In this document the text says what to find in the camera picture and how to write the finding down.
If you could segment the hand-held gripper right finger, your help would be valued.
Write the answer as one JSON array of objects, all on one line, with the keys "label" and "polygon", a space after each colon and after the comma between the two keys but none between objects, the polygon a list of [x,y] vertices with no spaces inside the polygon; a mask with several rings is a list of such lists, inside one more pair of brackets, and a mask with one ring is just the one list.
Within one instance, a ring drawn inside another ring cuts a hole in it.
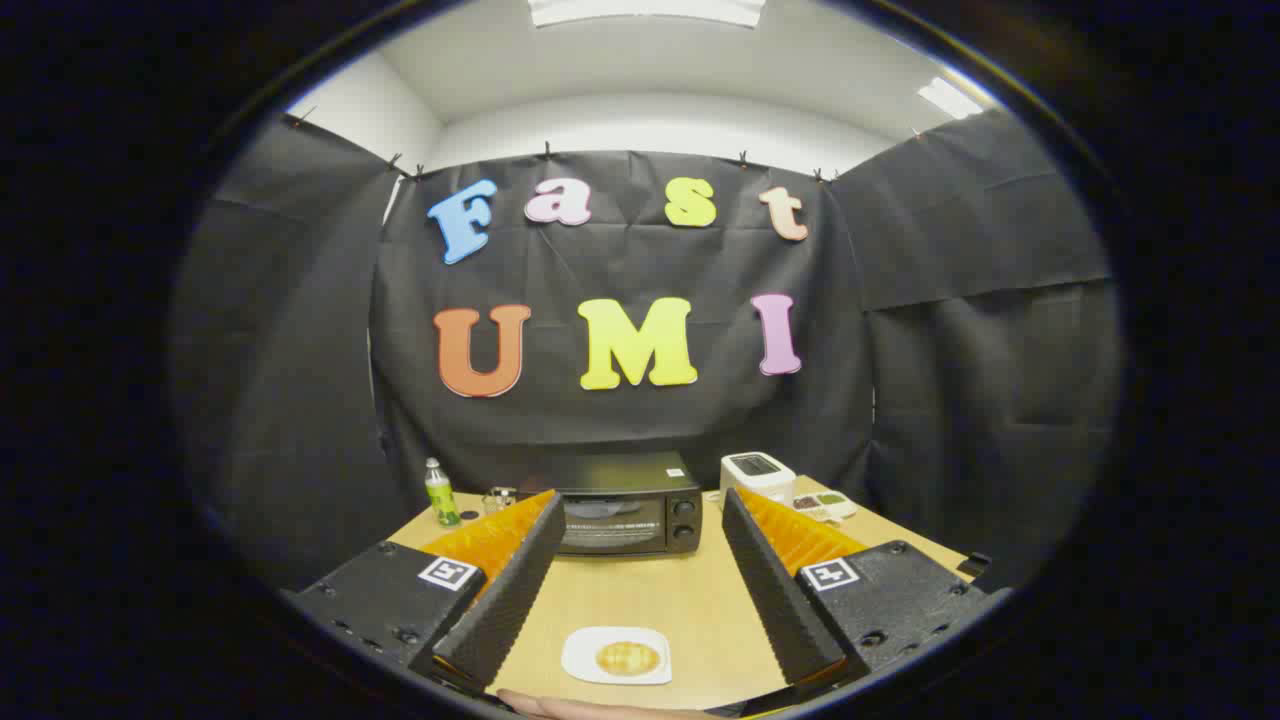
[{"label": "hand-held gripper right finger", "polygon": [[722,528],[795,691],[893,670],[1006,597],[904,539],[864,546],[748,489],[724,495]]}]

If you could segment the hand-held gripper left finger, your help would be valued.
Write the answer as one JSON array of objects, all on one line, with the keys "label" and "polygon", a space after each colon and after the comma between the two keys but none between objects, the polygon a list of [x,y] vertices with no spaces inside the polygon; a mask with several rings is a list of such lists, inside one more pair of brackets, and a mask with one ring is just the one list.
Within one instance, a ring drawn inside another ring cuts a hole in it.
[{"label": "hand-held gripper left finger", "polygon": [[566,529],[556,491],[435,541],[383,541],[291,602],[372,659],[481,696],[526,623]]}]

